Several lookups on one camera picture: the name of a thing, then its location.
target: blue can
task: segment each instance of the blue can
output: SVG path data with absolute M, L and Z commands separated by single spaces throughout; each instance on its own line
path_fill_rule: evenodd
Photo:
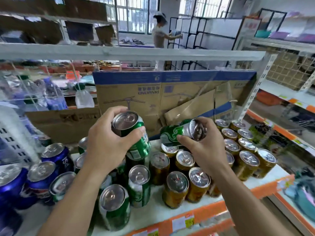
M 46 206 L 54 205 L 49 194 L 49 186 L 58 176 L 58 168 L 52 161 L 44 161 L 31 166 L 27 174 L 27 184 L 40 202 Z
M 10 165 L 0 171 L 0 195 L 18 210 L 25 210 L 37 202 L 36 195 L 26 184 L 28 170 Z
M 70 152 L 62 143 L 53 143 L 47 146 L 42 153 L 42 161 L 52 161 L 59 168 L 59 174 L 67 171 L 73 171 L 73 161 L 70 158 Z
M 16 234 L 22 222 L 22 216 L 10 205 L 0 204 L 0 235 L 12 236 Z

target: silver can top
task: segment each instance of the silver can top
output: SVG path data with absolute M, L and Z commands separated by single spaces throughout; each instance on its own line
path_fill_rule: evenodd
M 270 163 L 277 163 L 276 157 L 268 150 L 260 148 L 257 150 L 257 154 L 261 156 L 262 159 Z
M 27 179 L 31 182 L 41 181 L 49 177 L 56 169 L 56 164 L 52 161 L 44 161 L 31 166 Z
M 246 129 L 240 128 L 239 130 L 237 130 L 237 132 L 242 138 L 246 138 L 246 139 L 253 139 L 254 138 L 253 134 Z
M 86 152 L 83 152 L 75 161 L 75 167 L 81 169 L 83 167 L 84 159 L 86 156 Z
M 0 171 L 0 186 L 4 186 L 18 177 L 22 167 L 11 165 Z
M 234 156 L 232 155 L 231 152 L 228 152 L 227 150 L 225 150 L 225 153 L 226 153 L 227 162 L 229 163 L 229 165 L 232 165 L 234 163 Z
M 200 167 L 193 167 L 190 169 L 189 179 L 199 188 L 206 188 L 210 185 L 210 177 Z
M 192 119 L 189 123 L 189 132 L 192 138 L 199 142 L 206 137 L 207 129 L 202 125 L 198 119 Z
M 167 147 L 162 143 L 161 148 L 164 152 L 170 153 L 170 154 L 175 154 L 176 152 L 178 152 L 178 146 Z
M 166 182 L 171 191 L 178 193 L 186 191 L 189 186 L 187 177 L 180 171 L 172 171 L 167 176 Z
M 81 147 L 81 148 L 83 148 L 83 149 L 88 148 L 88 137 L 82 138 L 82 139 L 79 141 L 78 146 Z
M 192 167 L 195 164 L 192 154 L 188 151 L 179 151 L 176 160 L 184 167 Z
M 259 166 L 260 163 L 259 159 L 251 152 L 241 151 L 239 153 L 239 157 L 242 159 L 243 162 L 247 163 L 248 165 L 251 165 L 252 167 Z
M 221 132 L 226 135 L 227 137 L 229 138 L 236 138 L 237 137 L 237 134 L 236 132 L 234 132 L 232 129 L 229 129 L 229 128 L 223 128 L 221 130 Z
M 114 117 L 112 126 L 117 130 L 126 130 L 133 127 L 138 119 L 139 116 L 136 112 L 126 111 Z
M 150 162 L 152 166 L 163 169 L 169 165 L 169 158 L 162 152 L 156 152 L 150 157 Z
M 136 165 L 129 171 L 129 179 L 137 185 L 144 185 L 150 180 L 150 171 L 144 165 Z
M 231 139 L 224 139 L 225 149 L 237 152 L 239 151 L 238 144 Z
M 56 179 L 49 186 L 49 191 L 51 194 L 65 194 L 67 190 L 70 188 L 74 178 L 76 177 L 76 173 L 74 172 L 65 172 Z
M 50 158 L 59 155 L 65 149 L 65 145 L 62 143 L 53 143 L 45 147 L 42 153 L 43 158 Z
M 215 124 L 219 127 L 228 127 L 229 126 L 229 124 L 222 119 L 216 119 Z
M 118 184 L 106 187 L 100 195 L 100 206 L 106 211 L 114 211 L 119 209 L 124 201 L 125 189 Z
M 237 121 L 237 120 L 233 120 L 231 122 L 235 127 L 238 127 L 238 128 L 246 128 L 245 124 L 240 122 L 240 121 Z
M 240 144 L 242 147 L 249 150 L 253 150 L 253 151 L 257 150 L 257 147 L 255 146 L 255 144 L 246 138 L 238 139 L 238 144 Z

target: person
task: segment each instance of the person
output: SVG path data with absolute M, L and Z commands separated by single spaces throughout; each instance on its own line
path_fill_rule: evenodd
M 153 16 L 157 20 L 157 24 L 152 29 L 152 37 L 153 43 L 155 48 L 164 48 L 164 40 L 175 40 L 179 38 L 183 38 L 183 34 L 179 34 L 176 36 L 172 36 L 172 32 L 166 34 L 161 27 L 167 24 L 166 15 L 160 11 Z M 163 71 L 164 70 L 164 60 L 157 60 L 155 65 L 156 71 Z
M 115 115 L 125 111 L 127 107 L 109 108 L 90 128 L 84 166 L 37 236 L 86 236 L 103 179 L 121 163 L 127 150 L 145 132 L 142 126 L 123 138 L 114 134 L 112 120 Z M 238 234 L 293 236 L 235 176 L 228 165 L 223 137 L 215 123 L 209 118 L 199 119 L 207 127 L 207 136 L 195 142 L 179 135 L 178 141 L 192 152 L 198 165 L 215 180 Z

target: pepsi can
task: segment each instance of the pepsi can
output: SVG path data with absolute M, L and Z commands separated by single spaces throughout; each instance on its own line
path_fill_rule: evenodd
M 22 225 L 23 219 L 10 205 L 0 205 L 0 235 L 12 236 L 16 234 Z
M 53 143 L 47 146 L 42 153 L 42 161 L 52 161 L 59 168 L 59 174 L 73 171 L 73 161 L 69 149 L 62 143 Z
M 44 161 L 31 166 L 27 174 L 27 184 L 46 206 L 54 205 L 49 194 L 49 186 L 58 176 L 58 168 L 52 161 Z
M 28 170 L 10 165 L 0 171 L 0 195 L 11 206 L 25 210 L 37 202 L 37 197 L 26 184 Z

